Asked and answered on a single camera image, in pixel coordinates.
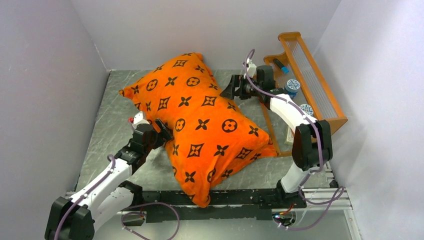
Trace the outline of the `orange patterned pillowcase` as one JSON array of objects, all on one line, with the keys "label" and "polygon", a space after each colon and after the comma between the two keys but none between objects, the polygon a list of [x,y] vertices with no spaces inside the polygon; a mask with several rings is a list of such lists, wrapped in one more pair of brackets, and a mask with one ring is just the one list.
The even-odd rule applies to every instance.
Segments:
[{"label": "orange patterned pillowcase", "polygon": [[211,188],[277,154],[269,134],[221,91],[196,52],[168,60],[119,91],[147,121],[160,120],[172,131],[165,149],[174,177],[201,208],[210,204]]}]

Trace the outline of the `orange wooden rack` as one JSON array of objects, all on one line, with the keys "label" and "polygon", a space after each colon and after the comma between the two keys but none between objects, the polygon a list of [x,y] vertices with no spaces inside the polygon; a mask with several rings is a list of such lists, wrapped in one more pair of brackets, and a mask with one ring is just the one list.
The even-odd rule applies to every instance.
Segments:
[{"label": "orange wooden rack", "polygon": [[[283,88],[287,80],[300,82],[300,92],[294,98],[298,105],[308,104],[318,120],[326,120],[331,134],[336,133],[347,121],[342,108],[324,78],[313,55],[304,42],[300,32],[283,32],[278,35],[283,53],[267,55],[263,58],[266,65],[273,68],[276,86]],[[273,59],[281,61],[289,70],[284,74]]]}]

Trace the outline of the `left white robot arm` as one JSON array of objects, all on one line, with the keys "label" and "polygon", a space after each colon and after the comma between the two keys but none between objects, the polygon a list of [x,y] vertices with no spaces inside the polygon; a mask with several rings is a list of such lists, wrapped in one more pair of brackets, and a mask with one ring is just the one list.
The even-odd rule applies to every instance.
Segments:
[{"label": "left white robot arm", "polygon": [[159,119],[150,123],[137,115],[130,125],[132,137],[116,154],[106,157],[108,166],[69,198],[60,196],[53,202],[44,233],[46,240],[91,240],[117,212],[142,206],[142,187],[128,179],[152,150],[163,146],[173,135]]}]

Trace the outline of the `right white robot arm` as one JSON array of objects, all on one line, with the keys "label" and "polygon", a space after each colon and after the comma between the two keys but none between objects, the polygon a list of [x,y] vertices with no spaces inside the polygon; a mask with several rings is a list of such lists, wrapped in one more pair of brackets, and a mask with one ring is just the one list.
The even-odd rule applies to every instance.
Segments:
[{"label": "right white robot arm", "polygon": [[332,134],[326,120],[317,120],[297,105],[283,88],[274,81],[274,70],[269,65],[244,65],[243,75],[233,75],[220,93],[227,99],[257,97],[264,106],[278,115],[294,133],[291,150],[293,164],[277,183],[275,202],[282,208],[294,201],[309,176],[322,170],[333,157]]}]

